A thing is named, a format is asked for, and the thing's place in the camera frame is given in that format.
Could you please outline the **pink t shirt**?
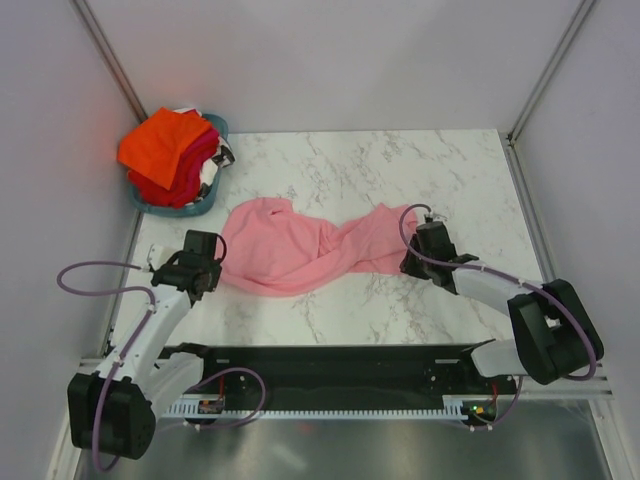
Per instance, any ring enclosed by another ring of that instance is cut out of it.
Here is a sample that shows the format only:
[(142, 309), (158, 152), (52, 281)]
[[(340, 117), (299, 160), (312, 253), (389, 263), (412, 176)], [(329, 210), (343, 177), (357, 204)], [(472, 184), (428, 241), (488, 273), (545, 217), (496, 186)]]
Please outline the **pink t shirt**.
[(293, 297), (348, 273), (398, 275), (407, 252), (400, 230), (418, 224), (407, 207), (378, 205), (337, 226), (297, 213), (290, 200), (257, 198), (237, 206), (222, 231), (221, 280), (253, 295)]

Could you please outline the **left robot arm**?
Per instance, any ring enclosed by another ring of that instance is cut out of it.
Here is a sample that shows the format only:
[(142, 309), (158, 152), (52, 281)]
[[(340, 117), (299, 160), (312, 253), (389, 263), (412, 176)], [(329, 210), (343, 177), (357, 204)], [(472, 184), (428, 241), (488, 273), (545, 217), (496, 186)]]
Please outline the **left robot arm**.
[(208, 393), (219, 369), (191, 353), (159, 356), (181, 320), (215, 291), (228, 248), (217, 233), (190, 230), (183, 246), (135, 291), (147, 295), (142, 317), (90, 373), (77, 373), (67, 387), (72, 444), (101, 455), (138, 459), (149, 448), (158, 419), (192, 387)]

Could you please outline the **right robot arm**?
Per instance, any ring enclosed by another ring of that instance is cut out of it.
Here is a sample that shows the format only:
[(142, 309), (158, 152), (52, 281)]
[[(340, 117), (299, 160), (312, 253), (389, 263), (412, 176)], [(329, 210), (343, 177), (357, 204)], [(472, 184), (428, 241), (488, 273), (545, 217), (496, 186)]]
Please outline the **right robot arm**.
[(445, 225), (425, 222), (407, 237), (401, 271), (453, 295), (480, 302), (511, 322), (511, 340), (491, 340), (471, 350), (458, 368), (458, 381), (477, 394), (496, 376), (528, 376), (541, 385), (559, 379), (587, 381), (597, 371), (604, 347), (574, 287), (522, 280), (489, 267), (478, 257), (458, 255)]

